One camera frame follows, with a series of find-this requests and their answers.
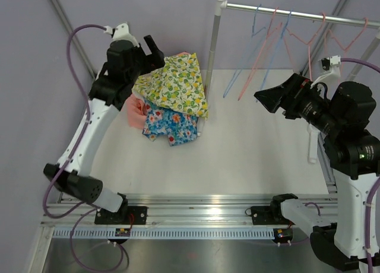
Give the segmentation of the blue floral skirt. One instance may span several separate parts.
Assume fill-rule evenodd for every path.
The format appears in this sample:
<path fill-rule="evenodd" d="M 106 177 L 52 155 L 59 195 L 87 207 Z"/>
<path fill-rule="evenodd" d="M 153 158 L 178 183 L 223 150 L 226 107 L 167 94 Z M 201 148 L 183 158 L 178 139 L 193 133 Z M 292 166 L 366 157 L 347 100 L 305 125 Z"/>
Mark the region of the blue floral skirt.
<path fill-rule="evenodd" d="M 198 118 L 196 116 L 158 107 L 148 100 L 144 103 L 147 117 L 142 134 L 150 141 L 155 141 L 160 136 L 167 136 L 169 145 L 176 146 L 197 139 Z"/>

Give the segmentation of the pink skirt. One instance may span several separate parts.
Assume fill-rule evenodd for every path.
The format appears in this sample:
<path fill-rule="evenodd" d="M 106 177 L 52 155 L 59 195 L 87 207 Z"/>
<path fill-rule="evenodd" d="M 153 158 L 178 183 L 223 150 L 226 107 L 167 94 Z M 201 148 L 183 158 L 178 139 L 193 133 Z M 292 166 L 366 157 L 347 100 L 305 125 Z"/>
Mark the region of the pink skirt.
<path fill-rule="evenodd" d="M 144 123 L 147 117 L 145 108 L 145 98 L 141 92 L 143 84 L 152 85 L 154 80 L 159 80 L 163 70 L 154 71 L 147 75 L 143 75 L 137 83 L 137 87 L 133 89 L 131 97 L 126 100 L 126 114 L 128 124 L 131 127 L 143 130 Z"/>

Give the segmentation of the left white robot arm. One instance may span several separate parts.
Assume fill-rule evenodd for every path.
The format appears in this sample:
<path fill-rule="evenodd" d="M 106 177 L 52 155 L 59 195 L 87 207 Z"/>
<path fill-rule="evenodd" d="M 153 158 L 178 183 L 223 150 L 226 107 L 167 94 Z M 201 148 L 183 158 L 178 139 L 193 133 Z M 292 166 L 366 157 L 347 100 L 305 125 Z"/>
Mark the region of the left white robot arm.
<path fill-rule="evenodd" d="M 51 187 L 83 204 L 107 211 L 108 217 L 116 224 L 128 219 L 128 200 L 105 187 L 90 173 L 103 137 L 131 96 L 138 77 L 165 65 L 164 54 L 153 38 L 147 35 L 144 40 L 150 50 L 148 55 L 129 39 L 111 42 L 107 60 L 90 91 L 85 94 L 84 116 L 65 154 L 56 164 L 47 164 L 43 169 Z"/>

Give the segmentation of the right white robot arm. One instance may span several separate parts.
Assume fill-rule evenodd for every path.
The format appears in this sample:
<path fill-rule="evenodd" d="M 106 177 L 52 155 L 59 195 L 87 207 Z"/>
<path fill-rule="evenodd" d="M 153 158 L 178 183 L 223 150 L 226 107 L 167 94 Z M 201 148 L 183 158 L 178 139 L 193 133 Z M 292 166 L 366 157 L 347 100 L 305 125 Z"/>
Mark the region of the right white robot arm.
<path fill-rule="evenodd" d="M 274 196 L 270 218 L 298 226 L 315 256 L 339 270 L 366 265 L 379 269 L 375 195 L 379 188 L 379 139 L 368 130 L 376 101 L 369 87 L 354 81 L 339 84 L 333 97 L 320 95 L 318 84 L 299 74 L 284 83 L 257 91 L 255 98 L 270 112 L 283 109 L 286 119 L 304 119 L 324 134 L 338 194 L 337 221 L 313 213 L 293 194 Z"/>

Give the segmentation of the yellow lemon print skirt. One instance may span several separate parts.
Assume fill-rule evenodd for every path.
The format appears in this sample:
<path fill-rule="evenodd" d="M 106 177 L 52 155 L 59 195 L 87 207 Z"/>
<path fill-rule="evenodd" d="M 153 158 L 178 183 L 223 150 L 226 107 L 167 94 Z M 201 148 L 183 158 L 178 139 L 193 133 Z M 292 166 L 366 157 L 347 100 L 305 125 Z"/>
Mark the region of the yellow lemon print skirt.
<path fill-rule="evenodd" d="M 208 119 L 196 53 L 165 57 L 164 67 L 139 76 L 132 90 L 158 107 Z"/>

